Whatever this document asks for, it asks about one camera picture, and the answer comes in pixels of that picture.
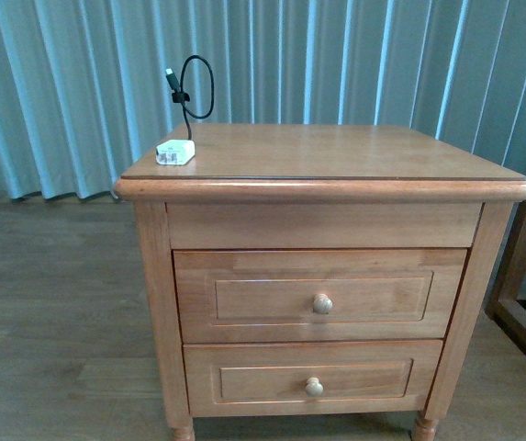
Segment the floor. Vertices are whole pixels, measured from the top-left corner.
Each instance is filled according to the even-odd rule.
[[[130,204],[0,199],[0,441],[170,440]],[[198,440],[409,440],[413,413],[196,419]],[[481,314],[437,441],[526,440],[526,357]]]

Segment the black cable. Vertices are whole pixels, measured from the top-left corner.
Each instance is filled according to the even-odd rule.
[[[185,105],[185,101],[191,101],[191,98],[183,88],[183,84],[185,81],[185,71],[187,69],[187,65],[192,60],[199,60],[203,62],[209,70],[209,78],[211,84],[211,102],[209,104],[209,111],[204,115],[197,115],[196,113],[189,110]],[[214,110],[214,73],[211,69],[211,66],[209,65],[209,62],[207,62],[205,58],[199,55],[191,55],[183,63],[183,70],[181,71],[181,83],[177,82],[177,77],[171,69],[167,69],[166,77],[167,81],[169,82],[169,86],[173,89],[173,102],[179,103],[183,107],[183,119],[185,120],[185,125],[187,126],[187,139],[191,140],[192,131],[191,125],[189,124],[189,120],[187,119],[187,114],[191,115],[195,119],[205,119],[211,115],[211,112]]]

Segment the blue vertical blind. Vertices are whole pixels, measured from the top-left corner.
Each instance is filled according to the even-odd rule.
[[[0,0],[0,193],[109,190],[182,122],[192,53],[210,121],[396,124],[526,172],[526,0]]]

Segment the drawer panel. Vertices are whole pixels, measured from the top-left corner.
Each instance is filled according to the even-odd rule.
[[[168,204],[173,249],[469,247],[481,204]]]
[[[174,252],[186,343],[441,338],[466,250]],[[314,311],[324,295],[331,311]]]
[[[186,345],[193,416],[415,410],[442,342]],[[318,397],[306,393],[317,378]]]

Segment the charger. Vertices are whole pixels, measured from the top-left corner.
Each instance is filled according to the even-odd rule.
[[[169,140],[156,146],[156,162],[160,165],[185,165],[196,155],[191,140]]]
[[[184,81],[185,81],[185,70],[187,65],[192,60],[199,60],[203,62],[208,71],[211,85],[211,101],[209,104],[209,111],[204,115],[197,115],[187,108],[185,102],[191,101],[191,97],[184,90]],[[185,165],[193,158],[196,154],[196,145],[192,141],[192,131],[191,125],[189,124],[189,119],[187,114],[192,116],[195,119],[205,119],[211,115],[211,112],[214,110],[214,73],[209,65],[207,60],[199,55],[191,55],[188,57],[181,71],[181,82],[177,80],[177,76],[174,74],[172,69],[167,69],[165,71],[167,81],[169,86],[173,89],[172,98],[173,102],[180,104],[183,108],[183,119],[185,120],[185,125],[187,126],[187,140],[169,140],[164,142],[156,147],[156,162],[161,165]]]

